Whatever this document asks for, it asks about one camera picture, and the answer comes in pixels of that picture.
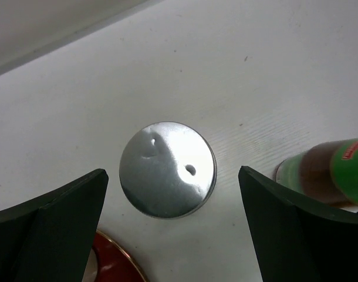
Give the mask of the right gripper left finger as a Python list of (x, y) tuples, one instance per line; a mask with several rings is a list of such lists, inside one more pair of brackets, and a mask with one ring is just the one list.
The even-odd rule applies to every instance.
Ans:
[(96, 169), (0, 211), (0, 281), (81, 281), (109, 177)]

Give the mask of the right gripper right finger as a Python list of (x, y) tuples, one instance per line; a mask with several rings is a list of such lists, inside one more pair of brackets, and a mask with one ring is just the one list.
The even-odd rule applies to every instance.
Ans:
[(358, 281), (358, 212), (317, 202), (248, 166), (238, 180), (263, 281)]

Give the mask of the blue-labelled silver-capped shaker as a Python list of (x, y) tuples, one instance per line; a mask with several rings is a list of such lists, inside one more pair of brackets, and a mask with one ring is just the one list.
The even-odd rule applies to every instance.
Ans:
[(178, 122), (157, 122), (139, 130), (126, 144), (119, 179), (138, 211), (157, 219), (176, 219), (197, 211), (210, 198), (217, 162), (196, 130)]

